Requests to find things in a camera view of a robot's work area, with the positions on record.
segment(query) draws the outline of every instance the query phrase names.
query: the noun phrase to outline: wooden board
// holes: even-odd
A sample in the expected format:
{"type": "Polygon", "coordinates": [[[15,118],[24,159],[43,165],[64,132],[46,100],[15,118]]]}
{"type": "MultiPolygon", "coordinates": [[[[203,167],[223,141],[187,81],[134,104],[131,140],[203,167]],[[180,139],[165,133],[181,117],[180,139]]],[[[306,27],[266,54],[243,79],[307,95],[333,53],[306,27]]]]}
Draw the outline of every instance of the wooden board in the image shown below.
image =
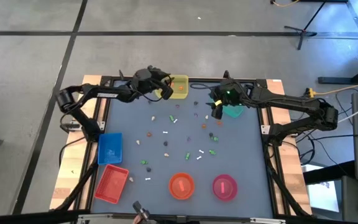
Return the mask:
{"type": "MultiPolygon", "coordinates": [[[[94,85],[99,85],[101,80],[101,75],[85,75],[83,83],[90,83],[94,85]]],[[[267,80],[268,88],[273,93],[284,94],[284,88],[281,80],[267,80]]],[[[94,107],[96,104],[96,99],[89,100],[82,107],[84,113],[91,117],[94,113],[94,107]]],[[[103,109],[106,104],[106,100],[102,100],[101,108],[99,110],[99,118],[102,117],[103,109]]],[[[273,120],[275,123],[286,124],[291,122],[290,114],[288,110],[280,108],[272,108],[273,120]]],[[[262,115],[264,121],[267,121],[266,110],[262,110],[262,115]]],[[[68,135],[67,142],[74,141],[82,137],[81,131],[72,132],[68,135]]],[[[295,143],[295,140],[291,137],[285,138],[285,141],[295,143]]],[[[89,161],[92,161],[97,144],[92,145],[91,157],[89,161]]],[[[85,155],[86,141],[79,141],[71,146],[68,146],[65,149],[62,159],[62,165],[58,173],[55,190],[53,191],[52,201],[50,203],[50,208],[56,208],[59,206],[64,199],[70,194],[75,185],[80,179],[81,166],[83,163],[83,158],[85,155]]],[[[300,160],[298,157],[298,151],[291,145],[283,144],[279,147],[280,158],[283,166],[283,173],[285,179],[285,185],[294,196],[295,200],[302,206],[302,208],[311,213],[309,197],[306,191],[305,181],[303,179],[303,174],[301,170],[300,160]]],[[[85,207],[86,197],[88,193],[89,181],[84,187],[83,195],[81,198],[80,208],[85,207]]],[[[284,214],[282,196],[280,189],[275,185],[276,199],[278,212],[284,214]]]]}

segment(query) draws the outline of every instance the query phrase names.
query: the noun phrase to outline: yellow container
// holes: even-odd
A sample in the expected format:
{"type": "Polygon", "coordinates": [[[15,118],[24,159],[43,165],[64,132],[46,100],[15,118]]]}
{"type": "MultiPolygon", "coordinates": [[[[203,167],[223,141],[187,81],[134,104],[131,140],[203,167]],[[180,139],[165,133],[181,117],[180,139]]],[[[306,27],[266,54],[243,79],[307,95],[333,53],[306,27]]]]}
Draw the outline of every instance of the yellow container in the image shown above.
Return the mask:
{"type": "MultiPolygon", "coordinates": [[[[189,94],[189,77],[187,75],[170,76],[174,78],[171,83],[173,93],[170,99],[185,99],[187,94],[189,94]]],[[[154,92],[158,98],[161,97],[161,90],[155,90],[154,92]]]]}

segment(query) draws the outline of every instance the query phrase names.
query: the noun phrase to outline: tripod stand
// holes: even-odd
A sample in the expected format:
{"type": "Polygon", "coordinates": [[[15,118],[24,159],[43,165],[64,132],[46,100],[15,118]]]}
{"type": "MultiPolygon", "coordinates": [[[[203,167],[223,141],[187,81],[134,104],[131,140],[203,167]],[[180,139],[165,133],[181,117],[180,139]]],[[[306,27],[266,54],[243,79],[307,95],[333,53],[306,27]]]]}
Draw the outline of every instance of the tripod stand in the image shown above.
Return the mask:
{"type": "Polygon", "coordinates": [[[313,37],[315,35],[317,35],[317,32],[310,32],[310,31],[307,31],[307,28],[309,27],[309,25],[311,24],[311,22],[313,21],[313,19],[317,16],[318,12],[321,10],[321,8],[326,4],[327,1],[324,1],[321,6],[318,8],[318,10],[316,11],[316,13],[313,15],[313,17],[310,19],[310,21],[308,22],[308,24],[306,25],[306,27],[304,29],[299,29],[299,28],[295,28],[295,27],[290,27],[290,26],[284,26],[284,28],[287,28],[287,29],[293,29],[295,31],[300,31],[301,33],[299,34],[300,35],[300,39],[299,39],[299,44],[298,44],[298,50],[301,49],[302,47],[302,42],[303,42],[303,38],[305,36],[307,37],[313,37]]]}

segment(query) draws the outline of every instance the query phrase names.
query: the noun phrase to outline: concrete floor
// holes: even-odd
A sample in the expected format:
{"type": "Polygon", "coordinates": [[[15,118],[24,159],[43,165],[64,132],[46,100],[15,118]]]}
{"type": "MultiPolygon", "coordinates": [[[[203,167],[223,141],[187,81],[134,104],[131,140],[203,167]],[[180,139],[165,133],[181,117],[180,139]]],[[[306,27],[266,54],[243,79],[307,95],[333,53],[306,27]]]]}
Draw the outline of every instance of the concrete floor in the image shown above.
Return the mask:
{"type": "MultiPolygon", "coordinates": [[[[72,30],[80,0],[0,0],[0,30],[72,30]]],[[[94,0],[89,1],[80,30],[202,30],[281,32],[284,25],[303,27],[320,3],[271,6],[257,0],[94,0]]],[[[358,13],[358,0],[352,0],[358,13]]],[[[310,26],[318,32],[358,32],[345,4],[327,3],[310,26]]],[[[9,212],[17,183],[50,98],[69,37],[0,36],[0,215],[9,212]]],[[[342,88],[319,85],[319,76],[358,73],[358,39],[306,39],[297,51],[294,37],[77,37],[62,87],[79,85],[84,74],[132,75],[148,65],[193,77],[282,79],[288,95],[306,87],[318,92],[342,88]]],[[[350,107],[351,91],[339,100],[350,107]]],[[[334,95],[326,100],[339,108],[334,95]]],[[[58,151],[67,134],[58,127],[55,107],[24,212],[48,210],[58,173],[58,151]]],[[[293,118],[298,113],[291,113],[293,118]]],[[[350,134],[349,123],[314,135],[350,134]]],[[[352,139],[327,139],[336,162],[354,158],[352,139]]],[[[302,152],[310,146],[299,144],[302,152]]],[[[314,161],[333,164],[316,146],[314,161]]]]}

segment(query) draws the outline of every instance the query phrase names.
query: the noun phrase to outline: yellow cable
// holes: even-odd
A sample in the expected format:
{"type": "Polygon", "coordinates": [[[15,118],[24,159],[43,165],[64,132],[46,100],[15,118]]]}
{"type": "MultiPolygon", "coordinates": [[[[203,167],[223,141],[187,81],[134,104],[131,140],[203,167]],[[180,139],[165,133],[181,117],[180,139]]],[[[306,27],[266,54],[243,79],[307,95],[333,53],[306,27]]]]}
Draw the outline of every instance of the yellow cable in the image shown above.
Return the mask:
{"type": "Polygon", "coordinates": [[[336,93],[338,91],[347,90],[347,89],[355,88],[355,87],[358,87],[358,85],[349,86],[349,87],[341,88],[341,89],[338,89],[338,90],[328,91],[328,92],[325,92],[325,93],[317,93],[317,92],[314,91],[313,94],[314,95],[327,95],[327,94],[336,93]]]}
{"type": "Polygon", "coordinates": [[[292,4],[297,3],[298,1],[301,1],[301,0],[296,0],[295,2],[291,2],[290,4],[286,4],[286,5],[280,5],[280,4],[276,3],[275,1],[272,1],[272,3],[278,7],[287,7],[287,6],[291,6],[292,4]]]}

